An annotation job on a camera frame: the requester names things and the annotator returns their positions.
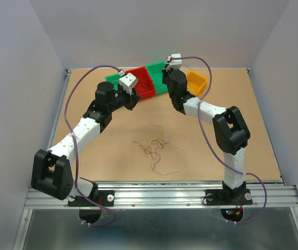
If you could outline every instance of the black mounting bracket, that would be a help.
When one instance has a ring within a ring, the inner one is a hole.
[[[39,150],[34,155],[31,187],[56,199],[64,200],[71,192],[73,177],[66,156]]]
[[[114,190],[98,190],[98,184],[94,183],[92,191],[88,198],[95,203],[101,204],[104,207],[113,207],[114,200],[108,201],[107,196],[112,195],[114,197],[115,191]],[[91,203],[86,201],[81,196],[72,196],[68,200],[68,207],[93,207]]]
[[[237,107],[227,108],[212,121],[216,142],[223,152],[235,155],[240,148],[247,146],[251,133]]]
[[[246,182],[233,190],[223,182],[223,189],[205,190],[205,200],[206,206],[236,206],[240,204],[240,200],[244,205],[253,204],[251,192],[246,188]]]

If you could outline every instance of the yellow tray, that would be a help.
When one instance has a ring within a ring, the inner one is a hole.
[[[187,78],[187,90],[199,97],[201,93],[204,91],[206,87],[206,83],[208,82],[208,79],[201,74],[196,73],[193,70],[189,70],[186,74]]]

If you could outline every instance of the white joint cover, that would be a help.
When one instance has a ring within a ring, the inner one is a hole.
[[[94,119],[82,118],[73,130],[80,153],[94,137],[100,134],[100,124],[96,123]],[[49,150],[57,156],[65,155],[70,164],[75,160],[74,142],[71,133]]]
[[[81,192],[88,197],[92,191],[93,184],[92,182],[89,182],[87,180],[78,178],[78,187],[81,190]],[[72,186],[72,190],[70,191],[70,194],[68,196],[80,196],[77,189],[75,188],[75,184]]]
[[[224,162],[235,170],[244,172],[243,157],[244,148],[241,148],[235,155],[227,154],[224,152]],[[225,168],[225,175],[223,182],[230,188],[235,189],[244,182],[244,175],[235,173],[234,171]]]
[[[171,56],[167,57],[167,68],[166,70],[170,70],[170,69],[180,69],[181,65],[182,65],[182,60],[181,59],[177,59],[177,60],[172,60],[171,62],[169,62],[172,58],[180,58],[181,54],[172,54]]]
[[[200,101],[200,99],[197,97],[193,97],[184,103],[184,110],[186,115],[197,117],[197,107],[199,102],[201,102],[200,104],[201,120],[209,124],[212,124],[212,118],[214,118],[215,115],[222,114],[226,111],[226,108],[218,107],[210,103]]]
[[[138,79],[131,73],[126,74],[125,76],[119,79],[119,85],[129,94],[132,94],[132,88],[137,84]]]

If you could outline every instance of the wire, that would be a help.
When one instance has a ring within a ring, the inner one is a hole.
[[[195,91],[193,89],[189,89],[188,91],[193,95],[195,94]]]
[[[239,206],[239,200],[237,201],[237,205],[236,205],[236,207],[235,207],[234,210],[237,210],[238,209],[238,206]]]
[[[202,59],[201,57],[198,57],[198,56],[185,56],[185,57],[178,57],[178,58],[172,58],[171,57],[171,60],[183,60],[183,59],[198,59],[200,61],[202,61],[208,68],[208,71],[209,71],[209,75],[210,75],[210,80],[209,80],[209,86],[208,86],[208,89],[206,90],[206,92],[204,93],[204,95],[200,98],[200,100],[202,101],[206,96],[207,94],[209,93],[210,89],[211,89],[211,85],[212,85],[212,71],[211,71],[211,68],[209,66],[209,64],[204,60]],[[225,166],[226,168],[232,170],[233,172],[235,173],[238,173],[238,174],[242,174],[242,175],[245,175],[245,176],[253,176],[255,178],[257,178],[257,180],[260,182],[260,184],[262,185],[263,187],[263,191],[264,191],[264,204],[263,204],[263,207],[261,209],[261,211],[255,215],[253,218],[249,219],[249,220],[246,220],[246,221],[239,221],[239,222],[236,222],[236,224],[247,224],[249,222],[252,222],[254,220],[256,220],[258,217],[260,217],[264,210],[265,210],[265,207],[267,205],[267,200],[268,200],[268,194],[267,194],[267,190],[265,188],[265,185],[263,183],[263,181],[255,174],[253,173],[249,173],[249,172],[241,172],[241,171],[238,171],[232,167],[230,167],[229,165],[227,165],[225,162],[223,162],[220,157],[216,154],[215,150],[213,149],[212,145],[210,144],[210,141],[208,139],[208,136],[204,130],[204,127],[203,127],[203,124],[202,124],[202,120],[201,120],[201,115],[200,115],[200,111],[201,111],[201,102],[198,103],[198,106],[197,106],[197,117],[199,119],[199,124],[200,124],[200,128],[201,128],[201,131],[202,131],[202,134],[204,136],[204,139],[209,147],[209,149],[211,150],[212,154],[216,157],[216,159],[223,165]]]
[[[206,206],[206,204],[204,203],[204,200],[206,199],[206,196],[205,197],[203,197],[203,200],[202,200],[202,204],[204,205],[204,206]]]
[[[164,141],[164,128],[154,121],[150,121],[151,126],[155,126],[161,129],[160,137],[158,138],[160,141]]]
[[[158,162],[154,162],[154,158],[152,158],[152,162],[151,162],[151,168],[156,172],[156,173],[158,173],[158,174],[160,174],[160,175],[162,175],[162,176],[167,176],[167,175],[169,175],[169,174],[171,174],[171,173],[178,173],[178,172],[181,172],[184,168],[185,168],[185,166],[186,166],[186,164],[187,164],[187,156],[186,156],[186,152],[181,148],[181,147],[176,147],[176,146],[173,146],[170,142],[168,142],[168,140],[167,139],[165,139],[165,138],[163,138],[164,140],[163,141],[165,141],[165,142],[162,142],[162,141],[160,141],[160,140],[158,140],[158,139],[156,139],[156,138],[153,138],[153,139],[151,139],[150,140],[150,146],[151,146],[151,149],[152,149],[152,152],[153,153],[156,153],[156,150],[159,148],[159,147],[162,147],[162,148],[164,148],[164,145],[165,144],[169,144],[171,147],[173,147],[173,148],[179,148],[179,149],[181,149],[183,152],[184,152],[184,155],[185,155],[185,164],[184,164],[184,166],[180,169],[180,170],[175,170],[175,171],[172,171],[172,172],[169,172],[169,173],[160,173],[160,172],[158,172],[157,170],[156,170],[156,163]],[[159,142],[159,146],[158,147],[156,147],[156,148],[153,148],[153,146],[152,146],[152,142],[154,142],[154,141],[157,141],[157,142]]]
[[[242,206],[243,206],[242,199],[240,199],[240,202],[241,202],[241,206],[240,206],[240,209],[239,209],[238,213],[241,212],[241,210],[242,210]]]
[[[97,206],[97,207],[99,207],[99,208],[101,208],[101,209],[104,209],[104,210],[106,210],[106,211],[108,211],[108,212],[111,212],[111,213],[114,215],[114,217],[113,217],[113,219],[112,219],[111,221],[106,222],[106,223],[103,223],[103,224],[98,224],[98,225],[96,225],[96,224],[90,224],[90,223],[86,223],[85,221],[82,221],[82,223],[86,223],[89,227],[99,227],[99,226],[106,226],[106,225],[109,225],[109,224],[113,223],[113,222],[116,220],[117,215],[116,215],[116,213],[115,213],[112,209],[107,208],[107,207],[104,207],[103,205],[100,205],[100,204],[98,204],[98,203],[95,203],[94,201],[92,201],[91,199],[89,199],[88,197],[86,197],[86,196],[82,193],[82,191],[80,190],[80,188],[78,187],[78,177],[79,177],[79,169],[80,169],[80,164],[79,164],[79,153],[78,153],[77,141],[76,141],[76,137],[75,137],[75,135],[74,135],[74,131],[73,131],[73,129],[72,129],[72,127],[71,127],[71,125],[70,125],[68,119],[67,119],[67,110],[68,110],[68,106],[69,106],[70,99],[71,99],[73,93],[75,92],[75,90],[77,89],[78,85],[80,85],[80,83],[83,81],[83,79],[84,79],[85,77],[87,77],[88,74],[90,74],[92,71],[94,71],[94,70],[96,70],[96,69],[98,69],[98,68],[112,68],[112,69],[117,70],[118,72],[121,71],[121,69],[119,69],[119,68],[117,68],[117,67],[115,67],[115,66],[112,66],[112,65],[99,65],[99,66],[96,66],[96,67],[90,69],[87,73],[85,73],[85,74],[79,79],[79,81],[76,83],[75,87],[74,87],[74,88],[72,89],[72,91],[70,92],[69,97],[68,97],[67,102],[66,102],[66,105],[64,106],[64,114],[63,114],[64,121],[66,122],[66,125],[67,125],[67,127],[68,127],[68,129],[69,129],[69,131],[70,131],[70,133],[71,133],[71,137],[72,137],[72,139],[73,139],[73,141],[74,141],[74,151],[75,151],[75,160],[76,160],[76,174],[75,174],[75,184],[74,184],[74,185],[75,185],[75,188],[76,188],[77,192],[78,192],[78,193],[79,193],[79,194],[80,194],[80,195],[81,195],[87,202],[89,202],[89,203],[91,203],[92,205]]]
[[[185,65],[185,64],[181,64],[181,65],[186,66],[188,69],[192,70],[191,68],[189,68],[189,67],[188,67],[187,65]]]
[[[158,146],[157,146],[156,148],[153,147],[153,145],[156,145],[156,144],[154,144],[155,141],[158,142]],[[186,152],[185,152],[182,148],[180,148],[180,147],[175,147],[175,146],[173,146],[170,142],[166,142],[166,141],[167,141],[167,139],[165,139],[165,138],[162,138],[162,140],[158,140],[158,139],[156,139],[156,138],[153,138],[153,139],[150,140],[150,142],[149,142],[149,146],[147,146],[147,147],[144,147],[142,144],[140,144],[140,143],[137,142],[137,141],[133,141],[134,143],[138,143],[138,145],[144,150],[144,153],[146,153],[146,154],[150,154],[150,155],[151,155],[152,162],[151,162],[151,164],[150,164],[150,167],[152,168],[153,171],[155,171],[156,173],[158,173],[158,174],[160,174],[160,175],[162,175],[162,176],[167,176],[167,175],[169,175],[169,174],[171,174],[171,173],[178,173],[178,172],[181,172],[181,171],[184,169],[184,167],[186,166],[186,164],[187,164],[187,156],[186,156]],[[172,146],[173,148],[179,148],[179,149],[181,149],[181,150],[184,152],[184,155],[185,155],[185,164],[184,164],[184,166],[183,166],[180,170],[172,171],[172,172],[169,172],[169,173],[160,173],[160,172],[158,172],[158,171],[156,170],[156,164],[161,160],[161,156],[160,156],[160,154],[158,154],[158,153],[156,152],[156,150],[157,150],[159,147],[161,147],[162,149],[164,149],[164,146],[165,146],[166,144]]]

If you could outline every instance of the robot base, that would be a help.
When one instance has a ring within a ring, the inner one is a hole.
[[[230,189],[223,182],[223,189],[205,190],[206,206],[236,206],[242,200],[243,205],[252,205],[252,195],[249,189],[246,189],[246,182],[241,186]]]

